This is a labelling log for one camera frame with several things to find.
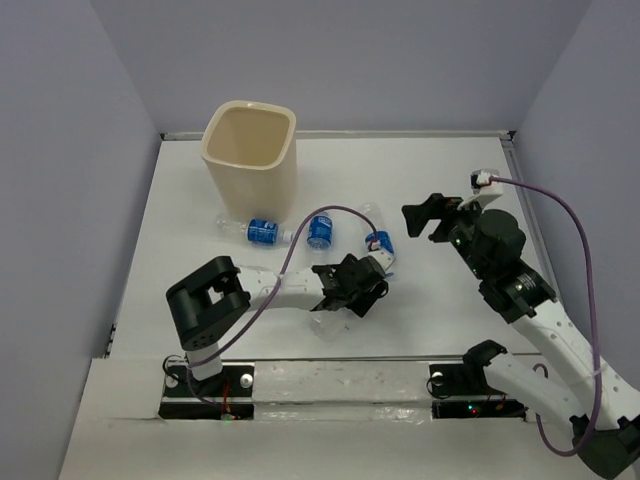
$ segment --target bottle label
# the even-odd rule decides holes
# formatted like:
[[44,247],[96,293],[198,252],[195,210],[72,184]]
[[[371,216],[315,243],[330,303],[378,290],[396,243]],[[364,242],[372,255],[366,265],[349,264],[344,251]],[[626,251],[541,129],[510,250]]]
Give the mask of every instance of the bottle label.
[[[373,241],[373,232],[367,235],[367,238],[364,239],[364,243],[367,246],[367,250],[369,250],[369,244]],[[393,245],[391,245],[391,237],[384,230],[378,231],[378,241],[380,242],[380,246],[384,248],[391,255],[395,255],[396,252],[393,251]]]
[[309,234],[307,235],[307,243],[315,248],[325,245],[325,248],[331,245],[331,237],[333,235],[333,222],[329,217],[324,215],[316,215],[311,219],[309,225]]
[[254,218],[247,229],[247,240],[263,245],[275,245],[278,239],[278,224]]

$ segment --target gray wall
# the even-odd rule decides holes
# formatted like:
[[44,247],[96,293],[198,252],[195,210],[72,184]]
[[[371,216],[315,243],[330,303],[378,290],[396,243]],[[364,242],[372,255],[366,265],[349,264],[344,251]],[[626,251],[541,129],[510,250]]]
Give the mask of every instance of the gray wall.
[[[640,387],[640,2],[597,1],[516,136],[523,174],[563,196],[584,222],[607,360]],[[534,197],[569,313],[586,333],[584,258],[573,224]]]
[[117,308],[156,128],[87,0],[0,7],[0,477],[53,479]]
[[161,131],[234,99],[302,129],[513,129],[588,0],[92,0]]

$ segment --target black bracket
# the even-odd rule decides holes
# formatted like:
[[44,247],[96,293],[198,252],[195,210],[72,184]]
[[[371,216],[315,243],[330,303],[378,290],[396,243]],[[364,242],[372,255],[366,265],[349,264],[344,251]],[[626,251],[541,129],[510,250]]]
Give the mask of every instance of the black bracket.
[[[216,303],[209,290],[221,294]],[[216,257],[167,291],[167,302],[182,349],[190,352],[216,343],[249,309],[231,257]]]
[[484,367],[492,358],[506,352],[499,343],[485,340],[471,347],[463,355],[462,363],[430,364],[431,394],[436,398],[501,394],[487,384]]
[[384,270],[369,256],[357,259],[348,254],[338,265],[314,265],[311,270],[320,277],[325,296],[314,311],[346,307],[363,317],[389,290]]
[[[191,385],[198,395],[215,402],[209,405],[197,400],[189,390],[186,365],[182,361],[168,364],[166,367],[162,402],[158,415],[166,420],[221,420],[227,411],[223,410],[223,399],[226,402],[229,416],[235,420],[253,418],[253,379],[255,368],[247,364],[226,364],[222,372],[206,380],[191,378]],[[250,376],[251,383],[244,384],[243,376]]]

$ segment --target purple cable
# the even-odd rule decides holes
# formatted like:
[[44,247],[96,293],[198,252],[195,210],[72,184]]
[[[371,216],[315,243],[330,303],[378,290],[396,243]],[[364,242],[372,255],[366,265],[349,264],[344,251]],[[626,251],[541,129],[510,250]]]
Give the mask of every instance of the purple cable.
[[[498,183],[507,183],[509,185],[515,185],[517,187],[526,188],[528,190],[533,190],[534,192],[541,193],[549,198],[552,198],[556,202],[558,202],[562,208],[569,214],[573,223],[575,223],[576,228],[578,229],[578,233],[580,234],[580,240],[582,241],[582,248],[584,249],[584,258],[587,269],[587,296],[589,297],[589,323],[591,326],[591,351],[593,354],[593,371],[594,375],[594,383],[595,383],[595,393],[593,399],[593,410],[591,411],[591,416],[589,418],[589,424],[585,429],[584,435],[578,442],[578,444],[573,447],[571,450],[563,451],[558,450],[549,442],[547,435],[544,433],[544,428],[542,426],[542,419],[539,415],[536,414],[536,423],[538,424],[538,431],[540,432],[540,436],[542,437],[542,441],[547,446],[549,450],[551,450],[556,455],[560,455],[561,457],[572,457],[576,455],[591,439],[593,436],[593,432],[596,428],[596,423],[598,421],[598,416],[600,415],[600,406],[602,404],[602,374],[600,372],[600,337],[598,335],[598,318],[596,313],[596,299],[595,299],[595,290],[593,288],[593,264],[591,262],[591,249],[589,248],[589,242],[587,241],[587,234],[584,231],[584,227],[582,223],[578,219],[578,215],[573,209],[569,206],[567,202],[565,202],[562,198],[560,198],[555,193],[541,188],[535,187],[533,185],[528,185],[526,183],[519,182],[517,180],[511,180],[509,178],[502,177],[490,177],[492,182]],[[538,368],[544,368],[545,377],[549,376],[549,372],[547,367],[543,364],[537,364],[533,367],[534,370]]]
[[[349,207],[343,207],[343,206],[340,206],[340,205],[329,205],[327,207],[318,208],[318,209],[314,210],[313,212],[311,212],[309,215],[307,215],[305,217],[305,219],[302,221],[302,223],[300,223],[300,226],[298,227],[298,230],[296,230],[296,234],[293,236],[293,239],[291,240],[291,246],[289,247],[289,251],[287,252],[287,256],[285,257],[284,263],[282,264],[282,268],[280,269],[280,275],[284,275],[286,273],[287,268],[289,267],[289,263],[291,262],[291,258],[293,257],[293,251],[296,248],[296,244],[298,243],[298,239],[300,238],[300,235],[302,234],[302,231],[304,230],[305,225],[309,221],[311,221],[311,219],[313,217],[315,217],[319,213],[322,213],[322,212],[324,212],[326,210],[342,210],[343,212],[348,212],[348,213],[351,213],[351,214],[353,214],[353,215],[355,215],[357,217],[360,217],[365,222],[367,222],[369,224],[369,226],[371,227],[371,230],[373,231],[373,234],[374,234],[374,240],[377,238],[378,231],[376,230],[375,225],[371,222],[371,220],[369,220],[365,215],[363,215],[362,213],[358,212],[357,210],[354,210],[354,209],[349,208]],[[258,320],[258,317],[260,317],[260,315],[262,315],[262,312],[264,312],[267,309],[267,307],[269,306],[269,304],[273,301],[273,299],[275,298],[276,294],[278,293],[278,290],[280,290],[280,283],[281,283],[280,277],[278,277],[278,279],[276,280],[276,284],[274,285],[273,290],[271,291],[271,293],[267,296],[267,298],[264,299],[264,302],[262,302],[262,305],[260,305],[258,307],[256,312],[249,319],[249,321],[246,323],[246,325],[244,327],[242,327],[240,329],[240,331],[238,333],[236,333],[236,335],[231,340],[229,340],[224,346],[220,347],[217,352],[209,355],[204,360],[200,360],[198,362],[191,363],[189,365],[189,368],[200,367],[200,366],[202,366],[202,365],[204,365],[206,363],[209,363],[211,360],[214,360],[215,358],[218,358],[224,352],[229,350],[233,346],[233,344],[235,344],[238,340],[240,340],[240,338],[245,333],[247,333],[247,331],[256,322],[256,320]]]
[[196,397],[202,403],[206,403],[207,405],[211,405],[212,407],[219,407],[220,406],[219,403],[212,402],[211,400],[207,400],[202,395],[200,395],[199,393],[196,392],[195,388],[193,388],[193,378],[192,377],[193,377],[193,372],[191,371],[190,368],[187,368],[187,386],[189,387],[189,391],[191,392],[191,395]]

